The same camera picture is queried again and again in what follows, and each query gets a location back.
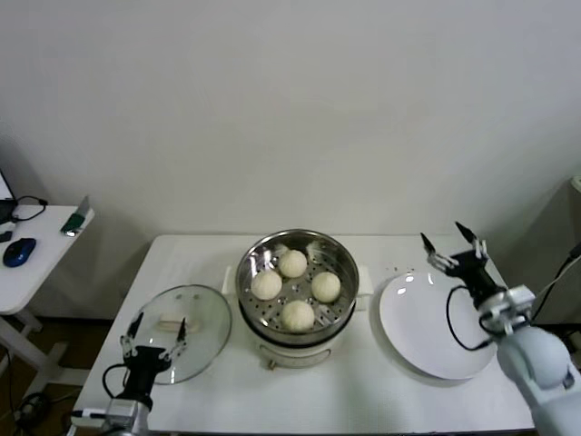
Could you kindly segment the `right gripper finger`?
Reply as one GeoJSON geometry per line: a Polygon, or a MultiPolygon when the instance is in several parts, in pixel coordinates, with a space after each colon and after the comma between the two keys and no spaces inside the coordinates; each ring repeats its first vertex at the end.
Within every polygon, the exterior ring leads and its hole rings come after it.
{"type": "Polygon", "coordinates": [[[449,256],[439,253],[431,240],[424,233],[420,233],[420,237],[427,254],[428,263],[438,271],[446,275],[451,275],[457,267],[457,261],[449,256]]]}
{"type": "Polygon", "coordinates": [[[487,253],[487,242],[479,238],[472,230],[460,222],[455,222],[460,234],[468,242],[471,248],[462,253],[455,255],[458,262],[479,261],[487,262],[489,259],[487,253]]]}

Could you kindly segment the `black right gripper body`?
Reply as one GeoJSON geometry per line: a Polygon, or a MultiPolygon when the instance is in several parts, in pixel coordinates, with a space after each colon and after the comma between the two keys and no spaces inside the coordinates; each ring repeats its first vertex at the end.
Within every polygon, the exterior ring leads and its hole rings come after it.
{"type": "Polygon", "coordinates": [[[486,301],[496,294],[505,292],[506,287],[497,284],[486,270],[488,258],[477,257],[475,250],[451,256],[455,263],[447,268],[447,275],[459,278],[473,301],[486,301]]]}

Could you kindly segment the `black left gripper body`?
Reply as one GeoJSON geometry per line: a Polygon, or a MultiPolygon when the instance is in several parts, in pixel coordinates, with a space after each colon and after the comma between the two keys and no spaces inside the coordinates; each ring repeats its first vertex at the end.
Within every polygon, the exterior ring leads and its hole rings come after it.
{"type": "Polygon", "coordinates": [[[159,347],[137,346],[136,354],[124,358],[129,376],[123,395],[150,395],[159,373],[168,370],[165,349],[159,347]]]}

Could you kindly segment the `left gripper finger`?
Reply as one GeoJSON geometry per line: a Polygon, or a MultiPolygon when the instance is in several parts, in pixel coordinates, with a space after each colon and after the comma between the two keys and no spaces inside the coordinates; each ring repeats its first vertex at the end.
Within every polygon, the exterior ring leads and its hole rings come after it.
{"type": "Polygon", "coordinates": [[[130,357],[136,356],[137,351],[134,344],[136,334],[139,330],[141,322],[143,320],[143,313],[139,312],[131,321],[126,333],[121,336],[120,344],[122,347],[122,353],[124,359],[129,359],[130,357]]]}
{"type": "Polygon", "coordinates": [[[186,318],[161,318],[161,320],[159,320],[159,330],[164,333],[164,339],[166,342],[164,359],[168,362],[172,362],[181,356],[187,348],[188,325],[186,318]]]}

